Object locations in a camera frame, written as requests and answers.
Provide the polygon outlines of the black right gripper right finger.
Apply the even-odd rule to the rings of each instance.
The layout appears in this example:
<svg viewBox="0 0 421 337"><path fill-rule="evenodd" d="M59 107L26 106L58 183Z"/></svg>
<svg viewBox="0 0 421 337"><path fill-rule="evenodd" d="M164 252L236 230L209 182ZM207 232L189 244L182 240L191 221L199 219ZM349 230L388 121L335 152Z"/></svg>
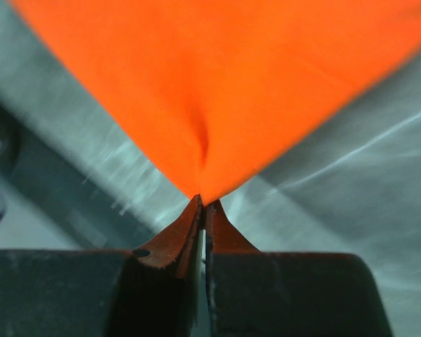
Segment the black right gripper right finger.
<svg viewBox="0 0 421 337"><path fill-rule="evenodd" d="M206 209L206 295L213 336L391 336L375 279L351 253L263 252Z"/></svg>

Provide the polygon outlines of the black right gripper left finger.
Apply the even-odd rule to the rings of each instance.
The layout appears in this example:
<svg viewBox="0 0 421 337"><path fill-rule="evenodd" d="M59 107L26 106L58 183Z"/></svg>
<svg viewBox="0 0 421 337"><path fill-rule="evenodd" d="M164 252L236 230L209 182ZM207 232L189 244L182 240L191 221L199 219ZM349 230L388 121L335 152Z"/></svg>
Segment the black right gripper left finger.
<svg viewBox="0 0 421 337"><path fill-rule="evenodd" d="M136 249L0 249L0 336L189 336L201 198Z"/></svg>

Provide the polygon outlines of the orange t shirt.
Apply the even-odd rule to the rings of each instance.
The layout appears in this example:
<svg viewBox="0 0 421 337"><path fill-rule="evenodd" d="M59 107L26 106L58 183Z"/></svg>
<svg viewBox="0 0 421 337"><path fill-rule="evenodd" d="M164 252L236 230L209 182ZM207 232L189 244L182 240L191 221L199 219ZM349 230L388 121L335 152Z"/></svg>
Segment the orange t shirt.
<svg viewBox="0 0 421 337"><path fill-rule="evenodd" d="M236 189L421 50L421 1L13 1L181 192Z"/></svg>

